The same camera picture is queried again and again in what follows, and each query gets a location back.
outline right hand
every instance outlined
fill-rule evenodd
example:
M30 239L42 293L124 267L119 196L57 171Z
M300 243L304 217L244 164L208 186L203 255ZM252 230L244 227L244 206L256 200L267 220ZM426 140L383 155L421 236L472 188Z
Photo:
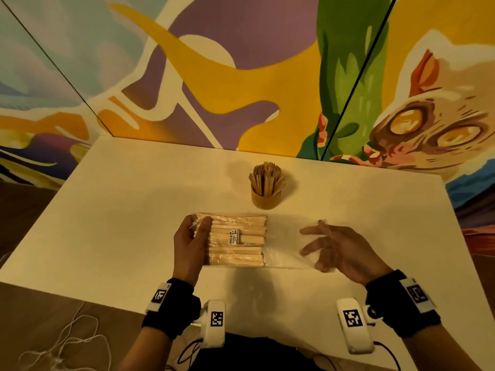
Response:
M317 226L300 230L301 234L322 234L300 250L302 256L320 250L315 268L329 272L337 268L350 280L362 285L377 279L392 269L373 251L368 241L347 226L327 225L319 220Z

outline left hand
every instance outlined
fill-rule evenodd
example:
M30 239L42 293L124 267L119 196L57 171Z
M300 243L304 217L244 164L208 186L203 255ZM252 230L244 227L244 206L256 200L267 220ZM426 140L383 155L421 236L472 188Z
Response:
M196 237L191 229L193 221L192 215L186 216L174 235L172 277L188 282L194 287L204 264L205 243L210 233L211 217L207 216L203 219Z

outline forearm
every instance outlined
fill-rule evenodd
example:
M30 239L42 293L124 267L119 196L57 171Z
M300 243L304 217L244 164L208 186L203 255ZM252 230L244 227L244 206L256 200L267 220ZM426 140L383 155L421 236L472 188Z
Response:
M162 331L144 327L120 365L119 371L162 371L172 340Z
M433 325L403 339L419 371L481 371L442 325Z

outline wooden cup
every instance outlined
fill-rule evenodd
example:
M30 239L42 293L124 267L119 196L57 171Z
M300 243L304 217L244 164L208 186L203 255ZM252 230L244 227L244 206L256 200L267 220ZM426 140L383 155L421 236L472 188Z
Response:
M251 200L253 204L259 209L271 210L272 208L275 208L279 205L280 201L282 200L282 192L274 196L264 197L259 196L257 193L255 193L251 186Z

